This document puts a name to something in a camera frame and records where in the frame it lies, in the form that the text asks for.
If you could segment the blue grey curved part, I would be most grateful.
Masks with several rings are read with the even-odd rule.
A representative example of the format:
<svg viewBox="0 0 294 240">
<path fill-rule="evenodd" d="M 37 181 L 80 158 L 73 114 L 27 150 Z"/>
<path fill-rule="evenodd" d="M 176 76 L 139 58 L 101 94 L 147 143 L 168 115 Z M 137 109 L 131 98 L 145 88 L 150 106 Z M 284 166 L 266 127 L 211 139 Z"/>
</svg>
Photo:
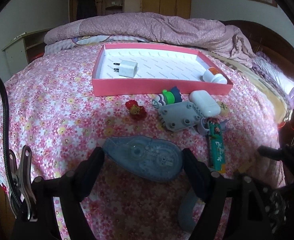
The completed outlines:
<svg viewBox="0 0 294 240">
<path fill-rule="evenodd" d="M 184 197 L 179 210 L 178 210 L 178 222 L 180 227 L 189 233 L 192 233 L 196 226 L 196 222 L 193 220 L 193 208 L 195 207 L 199 198 L 194 193 L 193 189 L 190 189 L 187 195 Z"/>
</svg>

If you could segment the green patterned tube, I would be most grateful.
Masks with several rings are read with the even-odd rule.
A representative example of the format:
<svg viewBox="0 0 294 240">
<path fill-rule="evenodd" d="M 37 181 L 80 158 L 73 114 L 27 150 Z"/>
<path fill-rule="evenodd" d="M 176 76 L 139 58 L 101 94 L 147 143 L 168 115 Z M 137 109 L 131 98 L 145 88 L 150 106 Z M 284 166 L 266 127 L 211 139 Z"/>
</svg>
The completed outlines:
<svg viewBox="0 0 294 240">
<path fill-rule="evenodd" d="M 217 118 L 208 118 L 206 127 L 209 145 L 209 165 L 220 174 L 225 173 L 223 131 Z"/>
</svg>

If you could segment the blue correction tape dispenser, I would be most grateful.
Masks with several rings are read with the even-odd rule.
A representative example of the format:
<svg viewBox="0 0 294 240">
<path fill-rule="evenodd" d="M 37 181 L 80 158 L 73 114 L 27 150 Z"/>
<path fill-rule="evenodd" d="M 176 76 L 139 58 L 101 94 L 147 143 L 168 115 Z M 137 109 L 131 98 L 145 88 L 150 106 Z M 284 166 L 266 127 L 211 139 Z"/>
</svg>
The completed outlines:
<svg viewBox="0 0 294 240">
<path fill-rule="evenodd" d="M 183 168 L 182 150 L 163 139 L 143 135 L 110 137 L 103 150 L 122 168 L 150 181 L 172 181 Z"/>
</svg>

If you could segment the grey curved plastic handle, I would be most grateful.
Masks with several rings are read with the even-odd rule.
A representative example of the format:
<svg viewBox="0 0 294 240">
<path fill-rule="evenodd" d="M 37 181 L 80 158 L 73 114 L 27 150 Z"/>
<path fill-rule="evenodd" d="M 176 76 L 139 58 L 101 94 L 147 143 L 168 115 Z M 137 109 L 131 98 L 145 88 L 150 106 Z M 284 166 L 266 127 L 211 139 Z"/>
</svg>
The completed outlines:
<svg viewBox="0 0 294 240">
<path fill-rule="evenodd" d="M 223 121 L 219 120 L 219 118 L 202 118 L 200 123 L 197 125 L 197 131 L 202 136 L 212 135 L 212 134 L 221 134 L 223 132 L 229 131 L 227 128 L 227 123 L 229 122 L 229 119 L 225 119 Z M 212 132 L 210 130 L 209 125 L 212 124 L 213 126 L 217 125 L 218 129 L 214 128 L 214 131 Z"/>
</svg>

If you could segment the grey studded building plate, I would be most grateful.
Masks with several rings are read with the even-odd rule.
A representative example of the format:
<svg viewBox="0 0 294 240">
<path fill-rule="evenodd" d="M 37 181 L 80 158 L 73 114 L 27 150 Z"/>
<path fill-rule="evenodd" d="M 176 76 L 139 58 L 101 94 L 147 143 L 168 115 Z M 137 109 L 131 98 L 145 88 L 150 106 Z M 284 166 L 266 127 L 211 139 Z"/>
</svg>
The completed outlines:
<svg viewBox="0 0 294 240">
<path fill-rule="evenodd" d="M 161 106 L 158 114 L 162 126 L 172 132 L 196 126 L 204 118 L 198 107 L 190 101 Z"/>
</svg>

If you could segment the wooden chinese chess piece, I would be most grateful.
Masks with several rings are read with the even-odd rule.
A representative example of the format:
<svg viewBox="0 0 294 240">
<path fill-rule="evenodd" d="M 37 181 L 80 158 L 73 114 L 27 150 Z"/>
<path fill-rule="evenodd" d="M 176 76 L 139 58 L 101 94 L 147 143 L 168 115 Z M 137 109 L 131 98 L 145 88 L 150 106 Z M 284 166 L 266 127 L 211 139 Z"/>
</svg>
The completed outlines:
<svg viewBox="0 0 294 240">
<path fill-rule="evenodd" d="M 220 107 L 220 113 L 219 116 L 227 116 L 230 112 L 229 107 L 222 101 L 218 101 L 217 104 Z"/>
</svg>

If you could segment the white earbuds case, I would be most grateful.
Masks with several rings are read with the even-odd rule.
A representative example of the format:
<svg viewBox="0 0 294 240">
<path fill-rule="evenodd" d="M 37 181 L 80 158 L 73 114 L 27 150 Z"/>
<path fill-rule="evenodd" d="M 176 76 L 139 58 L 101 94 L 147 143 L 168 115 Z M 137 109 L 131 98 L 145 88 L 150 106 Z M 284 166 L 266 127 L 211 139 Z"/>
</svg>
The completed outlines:
<svg viewBox="0 0 294 240">
<path fill-rule="evenodd" d="M 189 99 L 198 107 L 205 118 L 218 116 L 221 108 L 214 98 L 205 90 L 195 90 L 190 93 Z"/>
</svg>

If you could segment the striped green blue toy figure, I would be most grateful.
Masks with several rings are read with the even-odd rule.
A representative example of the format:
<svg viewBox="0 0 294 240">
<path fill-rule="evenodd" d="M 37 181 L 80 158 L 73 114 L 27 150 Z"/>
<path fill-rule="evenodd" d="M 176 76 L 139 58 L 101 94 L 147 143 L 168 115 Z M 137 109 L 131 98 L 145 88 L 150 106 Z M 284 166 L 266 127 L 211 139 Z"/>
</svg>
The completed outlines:
<svg viewBox="0 0 294 240">
<path fill-rule="evenodd" d="M 152 100 L 154 108 L 159 109 L 161 106 L 171 105 L 182 102 L 180 90 L 175 86 L 170 90 L 163 89 L 160 94 L 157 94 Z"/>
</svg>

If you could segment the small red toy figure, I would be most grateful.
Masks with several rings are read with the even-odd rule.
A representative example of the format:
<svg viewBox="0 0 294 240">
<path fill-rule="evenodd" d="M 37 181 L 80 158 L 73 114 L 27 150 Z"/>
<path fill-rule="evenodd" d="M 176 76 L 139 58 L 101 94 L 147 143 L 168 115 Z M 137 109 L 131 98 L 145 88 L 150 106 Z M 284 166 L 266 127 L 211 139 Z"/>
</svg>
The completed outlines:
<svg viewBox="0 0 294 240">
<path fill-rule="evenodd" d="M 143 106 L 138 105 L 136 100 L 129 100 L 125 103 L 127 110 L 133 120 L 140 121 L 147 117 L 147 112 Z"/>
</svg>

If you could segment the white usb wall charger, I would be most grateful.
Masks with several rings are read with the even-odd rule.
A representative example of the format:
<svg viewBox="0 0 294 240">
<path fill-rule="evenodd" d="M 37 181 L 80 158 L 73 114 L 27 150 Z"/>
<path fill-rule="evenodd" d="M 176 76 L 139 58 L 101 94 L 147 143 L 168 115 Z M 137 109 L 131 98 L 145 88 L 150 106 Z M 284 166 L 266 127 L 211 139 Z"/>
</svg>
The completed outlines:
<svg viewBox="0 0 294 240">
<path fill-rule="evenodd" d="M 123 60 L 120 63 L 115 62 L 113 65 L 115 66 L 113 70 L 123 77 L 134 78 L 138 70 L 137 62 Z"/>
</svg>

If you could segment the dark wooden headboard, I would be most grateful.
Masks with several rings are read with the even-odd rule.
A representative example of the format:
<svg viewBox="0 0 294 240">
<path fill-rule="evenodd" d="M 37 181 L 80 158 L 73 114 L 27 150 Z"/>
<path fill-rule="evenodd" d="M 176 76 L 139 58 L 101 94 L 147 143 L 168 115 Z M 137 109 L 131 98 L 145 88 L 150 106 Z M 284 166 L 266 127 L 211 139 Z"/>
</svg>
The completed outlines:
<svg viewBox="0 0 294 240">
<path fill-rule="evenodd" d="M 250 41 L 254 53 L 265 53 L 273 63 L 288 77 L 294 78 L 294 48 L 282 36 L 255 22 L 243 20 L 224 21 L 225 25 L 234 25 Z M 291 119 L 280 128 L 280 144 L 289 144 L 294 138 L 294 109 Z"/>
</svg>

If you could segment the silver spring clamp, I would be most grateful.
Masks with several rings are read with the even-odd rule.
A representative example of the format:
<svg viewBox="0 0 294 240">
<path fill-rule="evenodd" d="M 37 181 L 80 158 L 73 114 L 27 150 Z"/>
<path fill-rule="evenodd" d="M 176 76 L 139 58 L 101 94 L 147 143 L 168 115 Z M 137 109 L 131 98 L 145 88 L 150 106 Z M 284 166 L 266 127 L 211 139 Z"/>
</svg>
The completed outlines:
<svg viewBox="0 0 294 240">
<path fill-rule="evenodd" d="M 18 216 L 23 202 L 21 196 L 24 197 L 26 203 L 27 220 L 31 222 L 37 221 L 36 198 L 31 189 L 31 148 L 25 145 L 22 148 L 20 165 L 17 166 L 16 157 L 12 150 L 9 150 L 9 174 L 12 176 L 11 189 L 9 190 L 10 208 L 15 217 Z"/>
</svg>

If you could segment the lilac frilled pillow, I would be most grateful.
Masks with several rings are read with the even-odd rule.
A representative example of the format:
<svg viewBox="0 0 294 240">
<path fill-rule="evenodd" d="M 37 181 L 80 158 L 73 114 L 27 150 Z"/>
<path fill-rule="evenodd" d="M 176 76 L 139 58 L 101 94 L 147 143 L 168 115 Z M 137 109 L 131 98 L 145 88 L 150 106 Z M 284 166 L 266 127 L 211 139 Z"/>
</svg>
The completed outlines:
<svg viewBox="0 0 294 240">
<path fill-rule="evenodd" d="M 287 77 L 263 52 L 258 51 L 253 58 L 253 71 L 271 84 L 286 100 L 289 109 L 294 109 L 294 79 Z"/>
</svg>

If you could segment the pink floral bed sheet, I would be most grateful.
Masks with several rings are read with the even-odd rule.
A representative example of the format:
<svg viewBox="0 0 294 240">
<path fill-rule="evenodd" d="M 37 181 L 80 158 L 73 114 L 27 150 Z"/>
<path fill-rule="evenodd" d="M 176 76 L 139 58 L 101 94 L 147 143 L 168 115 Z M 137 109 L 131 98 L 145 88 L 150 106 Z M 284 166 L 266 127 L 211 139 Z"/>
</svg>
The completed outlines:
<svg viewBox="0 0 294 240">
<path fill-rule="evenodd" d="M 207 161 L 205 137 L 195 129 L 166 131 L 151 95 L 135 95 L 147 111 L 133 120 L 125 106 L 131 96 L 96 97 L 92 71 L 99 45 L 63 50 L 35 60 L 5 83 L 10 108 L 9 147 L 20 156 L 24 145 L 33 153 L 31 175 L 59 178 L 87 159 L 108 137 L 144 135 L 169 140 Z M 267 97 L 228 60 L 207 57 L 232 81 L 231 91 L 215 96 L 228 108 L 223 134 L 227 178 L 255 160 L 252 176 L 273 187 L 284 184 L 281 163 L 259 159 L 257 148 L 279 146 L 278 123 Z M 90 196 L 81 206 L 97 239 L 187 239 L 177 222 L 180 203 L 190 189 L 181 173 L 169 183 L 137 177 L 107 159 Z"/>
</svg>

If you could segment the white bedside cabinet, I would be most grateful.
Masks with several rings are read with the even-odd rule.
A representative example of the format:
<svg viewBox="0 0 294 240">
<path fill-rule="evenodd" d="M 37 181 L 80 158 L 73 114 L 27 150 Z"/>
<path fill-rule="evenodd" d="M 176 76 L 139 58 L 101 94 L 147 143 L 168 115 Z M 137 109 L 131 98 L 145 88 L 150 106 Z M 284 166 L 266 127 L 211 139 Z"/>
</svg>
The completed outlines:
<svg viewBox="0 0 294 240">
<path fill-rule="evenodd" d="M 35 59 L 44 55 L 44 37 L 50 29 L 22 33 L 7 44 L 2 51 L 5 53 L 11 75 L 23 70 Z"/>
</svg>

